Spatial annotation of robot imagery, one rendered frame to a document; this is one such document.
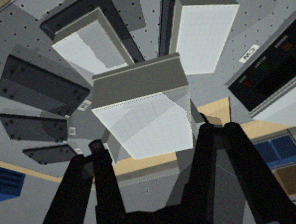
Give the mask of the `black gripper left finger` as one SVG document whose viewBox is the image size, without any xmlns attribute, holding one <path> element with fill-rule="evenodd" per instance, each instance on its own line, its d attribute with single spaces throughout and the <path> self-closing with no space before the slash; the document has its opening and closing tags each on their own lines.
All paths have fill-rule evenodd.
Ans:
<svg viewBox="0 0 296 224">
<path fill-rule="evenodd" d="M 93 178 L 96 223 L 124 224 L 126 210 L 113 169 L 121 144 L 106 128 L 102 138 L 88 146 L 91 155 L 71 159 L 42 224 L 83 224 Z"/>
</svg>

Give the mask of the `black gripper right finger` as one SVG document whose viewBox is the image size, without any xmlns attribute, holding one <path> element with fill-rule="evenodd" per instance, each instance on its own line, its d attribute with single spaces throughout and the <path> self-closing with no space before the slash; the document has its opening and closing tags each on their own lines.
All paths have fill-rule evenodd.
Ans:
<svg viewBox="0 0 296 224">
<path fill-rule="evenodd" d="M 296 224 L 296 205 L 242 127 L 236 122 L 214 127 L 191 99 L 190 105 L 197 142 L 176 224 L 214 224 L 217 149 L 226 150 L 256 224 Z"/>
</svg>

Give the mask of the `small white label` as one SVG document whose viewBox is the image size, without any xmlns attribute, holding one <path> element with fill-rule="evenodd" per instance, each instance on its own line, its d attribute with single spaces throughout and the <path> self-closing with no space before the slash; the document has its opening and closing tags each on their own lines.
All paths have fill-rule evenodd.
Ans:
<svg viewBox="0 0 296 224">
<path fill-rule="evenodd" d="M 245 63 L 247 59 L 259 48 L 259 45 L 253 44 L 247 52 L 238 60 L 240 62 Z"/>
<path fill-rule="evenodd" d="M 76 127 L 69 127 L 69 135 L 75 135 Z"/>
<path fill-rule="evenodd" d="M 85 99 L 77 109 L 84 111 L 90 104 L 91 101 Z"/>
<path fill-rule="evenodd" d="M 83 153 L 82 150 L 80 148 L 74 148 L 79 154 Z"/>
</svg>

